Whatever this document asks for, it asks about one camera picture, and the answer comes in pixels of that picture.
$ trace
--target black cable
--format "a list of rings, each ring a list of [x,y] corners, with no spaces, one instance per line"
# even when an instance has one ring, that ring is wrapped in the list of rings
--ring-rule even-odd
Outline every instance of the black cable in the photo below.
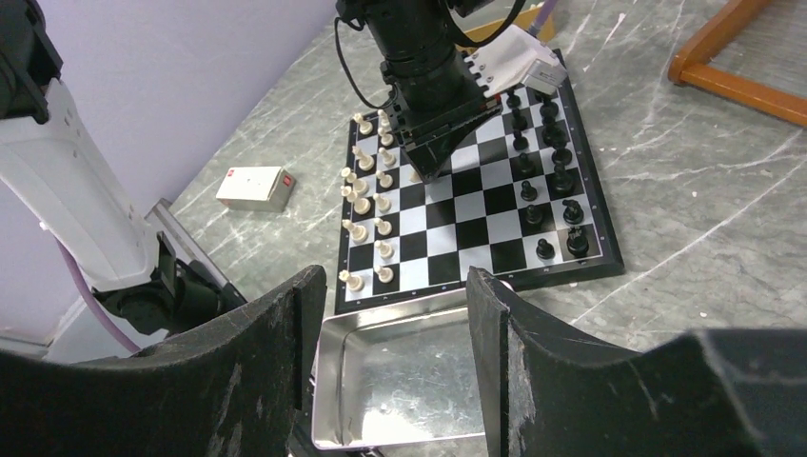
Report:
[[[443,21],[445,22],[445,26],[448,28],[448,33],[454,40],[454,43],[465,48],[481,48],[482,46],[492,43],[493,40],[498,38],[503,31],[507,30],[507,28],[510,27],[513,22],[515,22],[516,18],[524,8],[524,3],[526,3],[526,0],[516,0],[513,4],[513,8],[510,9],[510,13],[507,14],[507,18],[504,19],[502,25],[499,26],[499,29],[479,42],[470,39],[465,32],[457,27],[457,24],[454,22],[454,18],[451,17],[451,8],[448,6],[447,0],[440,1],[440,10],[443,13]]]
[[[362,95],[362,92],[356,86],[356,82],[353,81],[353,76],[350,74],[350,69],[347,67],[347,63],[344,61],[344,55],[342,54],[342,45],[339,43],[339,23],[340,22],[346,23],[351,29],[354,29],[355,31],[364,30],[364,25],[356,26],[356,25],[354,25],[354,24],[352,24],[352,23],[350,23],[348,21],[343,21],[339,17],[337,17],[337,18],[335,18],[333,20],[333,36],[334,36],[334,41],[336,42],[336,55],[337,55],[337,57],[339,57],[339,63],[342,64],[342,70],[344,70],[344,75],[347,76],[347,81],[350,83],[350,86],[353,88],[353,91],[356,92],[356,95],[359,97],[360,100],[362,100],[362,103],[367,105],[368,108],[371,108],[371,109],[385,109],[385,108],[391,106],[392,103],[395,102],[395,99],[398,96],[398,88],[396,88],[395,86],[392,86],[393,94],[392,94],[392,96],[389,97],[389,100],[387,100],[386,102],[384,102],[383,105],[380,105],[378,107],[373,105],[372,103],[370,103],[366,98],[364,98],[364,95]]]

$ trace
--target gray marble surface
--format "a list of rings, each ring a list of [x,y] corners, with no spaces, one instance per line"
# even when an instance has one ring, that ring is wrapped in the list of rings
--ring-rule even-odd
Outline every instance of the gray marble surface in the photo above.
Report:
[[[523,296],[633,349],[688,328],[807,325],[807,135],[666,78],[677,49],[725,2],[561,3],[551,44],[566,58],[628,271]],[[341,36],[359,86],[380,103],[369,33]],[[788,84],[804,90],[803,81]],[[248,298],[308,264],[325,266],[335,286],[338,171],[355,111],[366,109],[328,28],[173,205]],[[255,165],[283,165],[298,178],[283,214],[229,211],[215,200],[229,167]],[[332,306],[332,289],[328,297]],[[481,443],[452,446],[394,455],[483,455]]]

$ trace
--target orange wooden frame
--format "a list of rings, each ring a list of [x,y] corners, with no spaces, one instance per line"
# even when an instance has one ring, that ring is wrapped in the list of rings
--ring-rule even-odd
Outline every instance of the orange wooden frame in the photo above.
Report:
[[[728,45],[773,0],[730,0],[680,49],[667,77],[690,84],[807,127],[807,99],[709,67]]]

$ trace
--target cable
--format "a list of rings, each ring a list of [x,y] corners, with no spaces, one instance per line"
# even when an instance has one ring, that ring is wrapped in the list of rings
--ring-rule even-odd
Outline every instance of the cable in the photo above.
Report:
[[[134,344],[133,341],[126,336],[126,334],[121,331],[118,326],[109,319],[109,316],[101,309],[101,305],[98,303],[98,300],[92,295],[92,292],[89,291],[89,287],[87,286],[87,282],[84,280],[84,276],[81,274],[81,270],[78,268],[78,264],[76,264],[75,258],[70,254],[65,245],[62,244],[61,241],[56,239],[56,244],[59,246],[59,250],[62,252],[62,257],[65,259],[65,263],[68,264],[68,269],[70,270],[70,276],[73,278],[73,283],[75,283],[76,287],[78,288],[78,293],[81,294],[81,298],[84,299],[84,302],[87,304],[87,308],[89,311],[92,312],[92,315],[98,319],[98,322],[101,324],[112,338],[115,339],[118,343],[121,344],[124,348],[126,348],[129,352],[135,353],[140,351],[140,348]]]
[[[334,41],[336,42],[336,55],[337,55],[337,57],[339,57],[339,63],[342,64],[342,70],[344,70],[344,75],[347,76],[347,81],[350,83],[350,86],[353,88],[353,91],[356,92],[356,95],[359,97],[359,100],[362,100],[362,103],[367,105],[368,108],[371,108],[371,109],[385,109],[385,108],[391,106],[393,104],[393,102],[395,102],[395,99],[398,97],[398,88],[396,88],[394,85],[392,86],[392,90],[393,90],[392,96],[390,96],[389,100],[384,102],[383,105],[380,105],[378,107],[371,104],[366,98],[364,98],[364,95],[362,95],[362,92],[356,86],[356,82],[353,81],[353,76],[350,74],[350,69],[347,67],[347,63],[344,60],[344,55],[342,54],[342,45],[339,43],[339,23],[340,22],[346,23],[351,29],[354,29],[355,31],[364,30],[364,25],[356,26],[356,25],[354,25],[354,24],[352,24],[352,23],[350,23],[348,21],[343,21],[339,17],[334,18],[334,20],[333,20],[333,36],[334,36]]]

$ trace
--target chessboard border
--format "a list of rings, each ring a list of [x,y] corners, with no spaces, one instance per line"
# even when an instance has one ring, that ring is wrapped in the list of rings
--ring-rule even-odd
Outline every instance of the chessboard border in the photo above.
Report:
[[[561,63],[565,66],[565,61],[561,55],[561,51],[553,51],[558,55]],[[545,288],[562,284],[620,276],[625,272],[625,266],[622,260],[617,234],[614,230],[613,221],[611,220],[610,210],[605,203],[605,195],[602,190],[602,183],[600,182],[594,156],[588,143],[588,137],[585,134],[585,127],[582,123],[580,109],[578,107],[577,99],[575,98],[575,93],[572,90],[570,78],[567,77],[563,81],[559,91],[561,101],[563,102],[562,108],[566,113],[566,125],[568,127],[568,132],[571,135],[570,141],[572,141],[574,145],[580,146],[578,149],[576,148],[578,155],[578,170],[581,174],[581,180],[583,187],[585,188],[586,198],[592,207],[597,207],[596,210],[592,209],[592,218],[594,219],[593,227],[598,231],[597,235],[600,238],[600,255],[589,259],[579,260],[577,262],[563,262],[561,264],[556,264],[545,268],[531,268],[512,273],[494,274],[496,278],[510,284],[515,291],[533,290],[536,288]],[[368,121],[373,121],[377,117],[378,115],[373,112],[368,114],[365,119]],[[351,144],[354,143],[353,139],[358,137],[358,126],[353,120],[351,120],[347,135],[347,154],[345,155],[345,166],[350,167],[351,169],[354,169],[354,160],[350,154],[350,148]],[[350,214],[350,204],[344,201],[340,220],[342,220],[343,217],[349,219]],[[342,229],[340,226],[339,257],[337,258],[338,265],[336,271],[337,275],[339,271],[344,269],[343,259],[347,259],[349,246],[349,234],[347,234],[347,231]],[[405,290],[392,294],[377,295],[364,298],[362,300],[347,302],[344,299],[346,295],[344,284],[337,280],[334,314],[346,314],[363,309],[392,305],[407,300],[415,300],[444,291],[465,288],[465,284],[465,281],[457,281],[432,286],[429,288]]]

